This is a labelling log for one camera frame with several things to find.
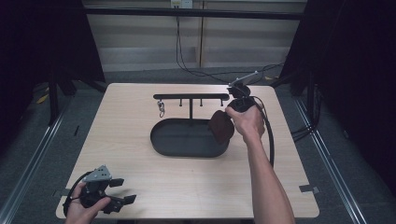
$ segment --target human arm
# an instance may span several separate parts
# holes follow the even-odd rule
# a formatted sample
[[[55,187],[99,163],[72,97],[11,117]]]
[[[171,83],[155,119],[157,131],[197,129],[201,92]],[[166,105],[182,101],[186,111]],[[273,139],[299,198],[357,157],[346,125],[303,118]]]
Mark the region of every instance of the human arm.
[[[85,183],[79,183],[74,189],[72,198],[75,200],[70,203],[69,209],[67,210],[65,224],[89,224],[98,215],[98,212],[110,203],[110,198],[105,197],[92,207],[85,208],[82,206],[80,200],[77,199],[84,186]]]
[[[225,111],[233,119],[236,130],[242,134],[247,144],[255,223],[294,223],[288,196],[262,146],[265,129],[259,109],[252,106],[246,112],[239,113],[228,106]]]

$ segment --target gray floor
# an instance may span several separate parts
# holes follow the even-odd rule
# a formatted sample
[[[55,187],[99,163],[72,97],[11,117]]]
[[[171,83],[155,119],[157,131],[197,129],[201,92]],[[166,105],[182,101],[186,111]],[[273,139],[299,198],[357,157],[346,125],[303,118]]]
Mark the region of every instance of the gray floor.
[[[271,70],[265,75],[275,77],[280,69]],[[235,70],[252,71],[260,68],[206,69],[207,72],[213,73]],[[232,74],[217,77],[232,81],[240,76]],[[107,73],[106,80],[107,84],[112,82],[222,84],[211,77],[196,77],[179,69]],[[264,79],[258,84],[265,85],[268,82],[270,81]],[[62,124],[44,160],[39,164],[12,223],[63,223],[55,216],[59,199],[52,197],[52,194],[55,190],[63,189],[68,181],[103,98],[101,92],[81,83],[76,85],[78,92],[70,99]],[[7,153],[0,159],[0,177],[3,183],[0,188],[0,207],[3,207],[7,197],[15,188],[24,167],[35,153],[41,137],[48,128],[49,102],[46,101],[41,105],[35,103],[41,94],[42,90],[35,93],[35,99],[21,120],[18,134],[12,139]],[[290,96],[289,87],[284,85],[276,88],[276,94],[290,130],[294,131],[304,126],[294,103],[295,98]],[[67,102],[67,98],[62,95],[60,97],[62,107]],[[344,130],[326,106],[322,109],[318,129],[351,193],[359,203],[367,223],[395,223],[395,198],[364,161],[355,145],[344,137]],[[320,189],[320,193],[315,195],[320,215],[314,219],[298,219],[297,223],[353,223],[310,136],[297,142],[296,146],[310,184]],[[116,223],[116,221],[95,220],[93,223]],[[222,223],[231,223],[231,220],[222,220]]]

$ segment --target table surface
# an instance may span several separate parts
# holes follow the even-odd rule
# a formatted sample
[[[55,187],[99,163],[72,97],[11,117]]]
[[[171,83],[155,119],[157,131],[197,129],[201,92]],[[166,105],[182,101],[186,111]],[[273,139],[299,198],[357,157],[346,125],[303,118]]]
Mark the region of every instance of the table surface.
[[[316,217],[318,205],[308,185],[300,157],[290,135],[276,93],[271,87],[251,86],[251,95],[262,99],[275,138],[275,172],[290,199],[296,217]],[[228,93],[225,85],[115,83],[106,94],[67,184],[70,189],[83,174],[105,164],[113,178],[124,178],[121,187],[107,188],[106,194],[124,197],[136,194],[133,204],[119,213],[98,218],[253,218],[247,147],[235,131],[228,149],[211,159],[165,157],[155,151],[150,132],[162,119],[185,118],[189,101],[163,100],[160,111],[154,94]],[[230,101],[193,102],[195,119],[210,119]],[[262,137],[269,156],[268,135]],[[62,197],[56,215],[64,218]]]

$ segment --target forearm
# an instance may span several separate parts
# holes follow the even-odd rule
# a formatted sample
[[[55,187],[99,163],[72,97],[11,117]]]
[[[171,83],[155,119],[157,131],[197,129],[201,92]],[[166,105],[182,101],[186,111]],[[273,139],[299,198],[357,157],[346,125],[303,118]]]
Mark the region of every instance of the forearm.
[[[294,223],[289,199],[267,159],[260,136],[253,134],[244,140],[250,165],[255,222]]]

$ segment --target black tray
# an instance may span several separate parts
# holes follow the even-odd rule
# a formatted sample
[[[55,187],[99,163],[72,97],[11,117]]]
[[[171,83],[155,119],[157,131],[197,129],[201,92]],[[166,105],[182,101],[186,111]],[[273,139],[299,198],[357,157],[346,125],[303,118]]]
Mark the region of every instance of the black tray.
[[[154,149],[164,156],[213,158],[230,143],[219,144],[207,123],[209,119],[163,119],[151,130]]]

